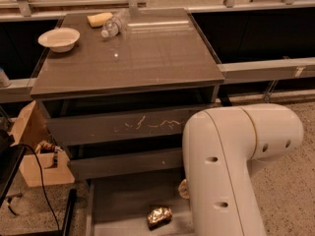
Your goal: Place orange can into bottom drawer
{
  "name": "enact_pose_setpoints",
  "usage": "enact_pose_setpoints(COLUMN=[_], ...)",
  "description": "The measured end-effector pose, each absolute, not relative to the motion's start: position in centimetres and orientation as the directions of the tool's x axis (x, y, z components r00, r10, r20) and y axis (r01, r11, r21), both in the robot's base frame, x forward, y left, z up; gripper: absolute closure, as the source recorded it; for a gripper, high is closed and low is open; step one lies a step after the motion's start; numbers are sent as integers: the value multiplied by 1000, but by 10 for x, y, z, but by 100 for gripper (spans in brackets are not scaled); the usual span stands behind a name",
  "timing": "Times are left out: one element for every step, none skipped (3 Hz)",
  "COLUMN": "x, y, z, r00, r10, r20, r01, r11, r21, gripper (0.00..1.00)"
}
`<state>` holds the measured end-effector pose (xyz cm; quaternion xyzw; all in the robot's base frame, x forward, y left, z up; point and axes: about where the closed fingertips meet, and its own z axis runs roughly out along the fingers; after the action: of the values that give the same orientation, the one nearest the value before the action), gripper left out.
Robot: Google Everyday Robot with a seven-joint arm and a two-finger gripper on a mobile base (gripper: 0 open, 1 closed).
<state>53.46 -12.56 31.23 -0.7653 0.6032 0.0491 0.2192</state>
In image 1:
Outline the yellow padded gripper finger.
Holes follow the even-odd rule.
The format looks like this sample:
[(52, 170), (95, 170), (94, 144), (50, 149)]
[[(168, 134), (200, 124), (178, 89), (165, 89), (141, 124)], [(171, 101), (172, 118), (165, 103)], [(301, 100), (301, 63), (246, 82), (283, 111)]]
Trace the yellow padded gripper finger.
[(178, 193), (179, 193), (180, 197), (183, 199), (188, 200), (190, 198), (186, 179), (181, 181), (181, 183), (178, 187)]

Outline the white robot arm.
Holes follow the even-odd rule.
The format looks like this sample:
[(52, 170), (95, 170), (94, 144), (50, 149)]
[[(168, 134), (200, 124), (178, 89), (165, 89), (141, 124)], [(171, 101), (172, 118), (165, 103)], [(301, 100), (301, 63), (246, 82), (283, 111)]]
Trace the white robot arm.
[(267, 236), (251, 174), (297, 149), (299, 117), (272, 103), (202, 110), (183, 131), (195, 236)]

